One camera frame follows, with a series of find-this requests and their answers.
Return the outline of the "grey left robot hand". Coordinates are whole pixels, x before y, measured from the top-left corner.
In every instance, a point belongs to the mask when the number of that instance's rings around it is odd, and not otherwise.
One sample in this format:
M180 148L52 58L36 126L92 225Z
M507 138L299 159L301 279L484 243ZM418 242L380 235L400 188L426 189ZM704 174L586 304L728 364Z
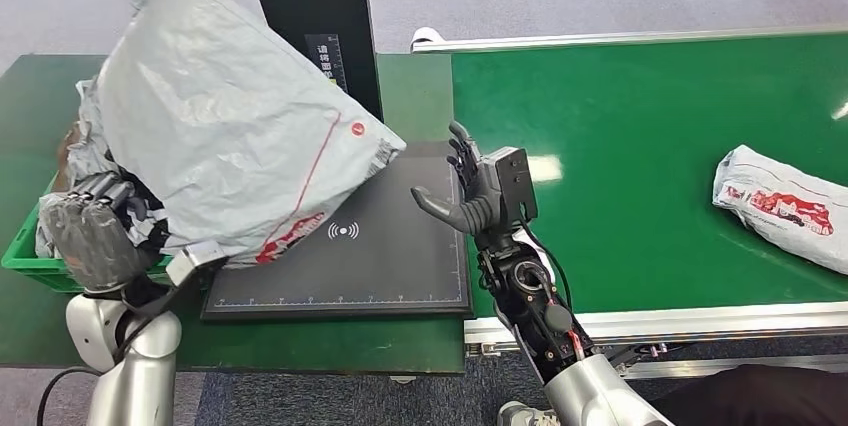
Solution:
M136 210L146 207L132 182L113 171L90 175L68 191L39 199L36 250L59 256L88 293L117 290L162 258L127 234L122 215Z

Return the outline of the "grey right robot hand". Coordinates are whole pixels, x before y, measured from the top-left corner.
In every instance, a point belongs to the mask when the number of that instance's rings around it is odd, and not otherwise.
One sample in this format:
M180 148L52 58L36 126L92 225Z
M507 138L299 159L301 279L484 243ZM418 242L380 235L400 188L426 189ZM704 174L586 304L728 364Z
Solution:
M468 130L452 121L448 143L455 154L446 160L457 173L463 200L447 203L423 187L412 187L410 193L418 207L433 218L469 235L479 234L494 226L501 217L498 182L492 179L493 163L484 156Z

